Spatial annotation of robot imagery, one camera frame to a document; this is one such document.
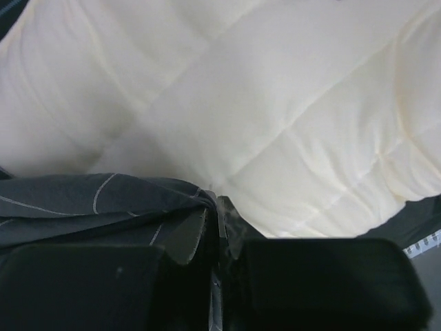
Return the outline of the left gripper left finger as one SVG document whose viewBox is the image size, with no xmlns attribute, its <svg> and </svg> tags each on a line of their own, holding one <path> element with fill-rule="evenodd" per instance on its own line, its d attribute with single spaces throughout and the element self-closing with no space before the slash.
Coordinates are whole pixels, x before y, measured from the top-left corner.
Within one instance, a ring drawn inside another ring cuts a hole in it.
<svg viewBox="0 0 441 331">
<path fill-rule="evenodd" d="M 39 243 L 1 265 L 2 330 L 206 330 L 217 217 L 173 212 L 103 243 Z"/>
</svg>

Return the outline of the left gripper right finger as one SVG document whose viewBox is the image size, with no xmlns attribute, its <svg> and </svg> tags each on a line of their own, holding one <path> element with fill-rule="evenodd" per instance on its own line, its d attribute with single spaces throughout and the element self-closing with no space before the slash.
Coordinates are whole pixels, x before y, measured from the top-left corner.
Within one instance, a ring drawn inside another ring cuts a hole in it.
<svg viewBox="0 0 441 331">
<path fill-rule="evenodd" d="M 384 239 L 268 239 L 228 197 L 218 224 L 225 330 L 425 330 L 433 309 Z"/>
</svg>

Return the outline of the grey checked pillowcase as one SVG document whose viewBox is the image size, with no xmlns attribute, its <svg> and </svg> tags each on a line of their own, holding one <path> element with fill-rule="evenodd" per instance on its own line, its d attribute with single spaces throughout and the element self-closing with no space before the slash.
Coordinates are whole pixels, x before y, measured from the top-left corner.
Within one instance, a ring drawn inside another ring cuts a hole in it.
<svg viewBox="0 0 441 331">
<path fill-rule="evenodd" d="M 2 171 L 1 253 L 127 229 L 178 210 L 215 207 L 206 191 L 179 179 L 119 173 L 13 177 Z"/>
</svg>

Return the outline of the cream bear print pillow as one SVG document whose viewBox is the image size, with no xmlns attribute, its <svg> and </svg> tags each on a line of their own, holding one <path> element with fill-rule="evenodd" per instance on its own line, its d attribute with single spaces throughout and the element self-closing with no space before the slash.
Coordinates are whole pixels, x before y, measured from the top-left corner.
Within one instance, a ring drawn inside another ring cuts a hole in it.
<svg viewBox="0 0 441 331">
<path fill-rule="evenodd" d="M 269 237 L 364 234 L 440 193 L 440 2 L 30 1 L 1 167 L 175 177 Z"/>
</svg>

